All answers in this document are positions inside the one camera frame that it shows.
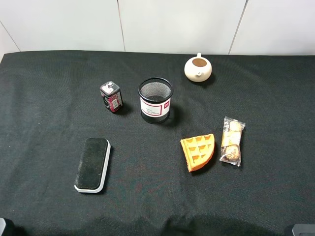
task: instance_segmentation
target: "black mesh cup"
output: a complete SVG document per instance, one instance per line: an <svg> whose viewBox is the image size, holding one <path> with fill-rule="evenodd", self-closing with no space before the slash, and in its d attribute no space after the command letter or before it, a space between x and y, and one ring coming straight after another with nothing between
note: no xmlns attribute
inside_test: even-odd
<svg viewBox="0 0 315 236"><path fill-rule="evenodd" d="M160 124L169 117L173 88L163 78L149 78L139 86L141 116L151 124Z"/></svg>

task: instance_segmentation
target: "red and black can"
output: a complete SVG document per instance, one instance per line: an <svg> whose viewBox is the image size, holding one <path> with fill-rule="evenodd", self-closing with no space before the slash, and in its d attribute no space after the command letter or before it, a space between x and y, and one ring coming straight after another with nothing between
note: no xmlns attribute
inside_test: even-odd
<svg viewBox="0 0 315 236"><path fill-rule="evenodd" d="M117 84L109 81L103 84L100 88L105 106L111 111L116 112L123 106L123 99L120 88Z"/></svg>

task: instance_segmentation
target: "waffle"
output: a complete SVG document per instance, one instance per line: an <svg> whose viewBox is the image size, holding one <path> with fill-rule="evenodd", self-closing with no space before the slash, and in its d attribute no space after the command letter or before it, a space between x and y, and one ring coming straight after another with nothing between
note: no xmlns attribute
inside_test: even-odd
<svg viewBox="0 0 315 236"><path fill-rule="evenodd" d="M202 168L211 159L215 149L215 137L213 134L201 135L182 139L181 144L187 160L188 171L192 172Z"/></svg>

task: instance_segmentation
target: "ceramic teapot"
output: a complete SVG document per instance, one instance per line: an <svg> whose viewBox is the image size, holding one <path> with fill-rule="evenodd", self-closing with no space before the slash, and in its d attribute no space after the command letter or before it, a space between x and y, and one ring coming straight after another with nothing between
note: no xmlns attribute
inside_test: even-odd
<svg viewBox="0 0 315 236"><path fill-rule="evenodd" d="M185 65L185 75L194 82L207 80L212 72L211 63L198 53L196 57L190 58Z"/></svg>

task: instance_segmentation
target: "white tile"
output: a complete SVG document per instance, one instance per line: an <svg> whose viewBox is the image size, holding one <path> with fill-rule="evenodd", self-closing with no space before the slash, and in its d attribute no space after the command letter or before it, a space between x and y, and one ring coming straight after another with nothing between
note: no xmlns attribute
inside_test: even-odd
<svg viewBox="0 0 315 236"><path fill-rule="evenodd" d="M119 0L126 51L227 54L245 0Z"/></svg>
<svg viewBox="0 0 315 236"><path fill-rule="evenodd" d="M5 53L15 53L19 49L15 46L13 40L0 23L0 62Z"/></svg>
<svg viewBox="0 0 315 236"><path fill-rule="evenodd" d="M231 54L315 55L314 0L249 0Z"/></svg>
<svg viewBox="0 0 315 236"><path fill-rule="evenodd" d="M0 20L21 51L123 51L117 0L0 0Z"/></svg>

